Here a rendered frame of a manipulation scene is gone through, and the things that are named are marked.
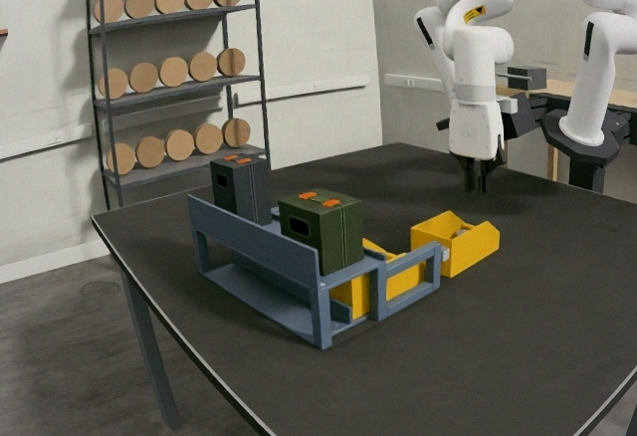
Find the yellow bin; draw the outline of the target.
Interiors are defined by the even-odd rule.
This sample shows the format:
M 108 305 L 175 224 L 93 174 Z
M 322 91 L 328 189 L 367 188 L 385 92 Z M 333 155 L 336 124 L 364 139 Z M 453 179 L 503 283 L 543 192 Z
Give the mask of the yellow bin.
M 458 230 L 469 231 L 455 238 Z M 447 211 L 411 228 L 411 251 L 432 241 L 442 243 L 450 251 L 440 275 L 452 278 L 499 249 L 499 239 L 500 232 L 488 221 L 476 227 Z
M 399 256 L 385 252 L 385 250 L 364 240 L 363 246 L 387 255 L 387 262 L 394 260 Z M 398 274 L 387 280 L 387 301 L 402 294 L 403 292 L 424 282 L 424 264 L 418 265 Z M 352 319 L 356 319 L 370 312 L 369 302 L 369 272 L 343 283 L 329 290 L 329 296 L 337 301 L 352 307 Z

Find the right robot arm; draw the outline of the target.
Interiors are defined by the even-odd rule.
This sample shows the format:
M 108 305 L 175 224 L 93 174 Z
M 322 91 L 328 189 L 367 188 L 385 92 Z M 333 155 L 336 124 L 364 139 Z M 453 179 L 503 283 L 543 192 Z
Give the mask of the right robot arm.
M 496 101 L 501 112 L 518 112 L 517 99 L 496 95 L 495 65 L 507 63 L 514 53 L 510 34 L 498 27 L 474 26 L 509 13 L 514 0 L 436 3 L 437 7 L 415 15 L 414 27 L 432 58 L 450 105 L 455 98 Z

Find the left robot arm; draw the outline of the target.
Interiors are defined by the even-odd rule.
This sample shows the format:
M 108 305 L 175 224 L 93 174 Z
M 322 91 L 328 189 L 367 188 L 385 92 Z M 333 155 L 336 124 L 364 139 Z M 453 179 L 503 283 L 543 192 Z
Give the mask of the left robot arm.
M 583 0 L 595 12 L 582 25 L 580 60 L 567 113 L 559 121 L 570 139 L 588 146 L 603 142 L 601 126 L 614 78 L 614 55 L 637 54 L 637 0 Z

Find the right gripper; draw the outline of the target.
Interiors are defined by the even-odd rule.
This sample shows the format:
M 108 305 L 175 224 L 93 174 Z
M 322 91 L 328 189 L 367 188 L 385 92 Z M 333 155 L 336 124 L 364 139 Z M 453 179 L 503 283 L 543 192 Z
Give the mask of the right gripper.
M 482 197 L 488 194 L 491 188 L 491 173 L 497 166 L 507 163 L 499 103 L 468 102 L 457 98 L 453 100 L 449 146 L 450 153 L 458 159 L 462 170 L 465 171 L 466 193 L 477 189 L 475 158 L 482 159 L 481 174 L 478 176 L 478 195 Z M 495 156 L 497 159 L 493 160 Z

